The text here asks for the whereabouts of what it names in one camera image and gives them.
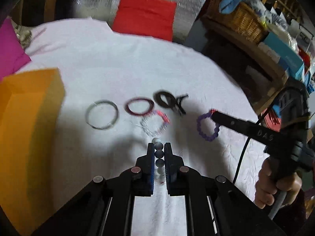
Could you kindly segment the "person's right hand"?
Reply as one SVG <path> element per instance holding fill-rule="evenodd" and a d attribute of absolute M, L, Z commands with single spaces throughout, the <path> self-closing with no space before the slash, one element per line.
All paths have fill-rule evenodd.
<path fill-rule="evenodd" d="M 302 188 L 302 179 L 297 173 L 275 182 L 272 179 L 272 175 L 275 173 L 276 168 L 276 162 L 270 157 L 266 158 L 262 163 L 262 168 L 258 174 L 258 181 L 255 185 L 256 192 L 254 199 L 255 205 L 260 209 L 273 205 L 275 201 L 274 195 L 278 191 L 287 192 L 283 206 L 291 205 Z"/>

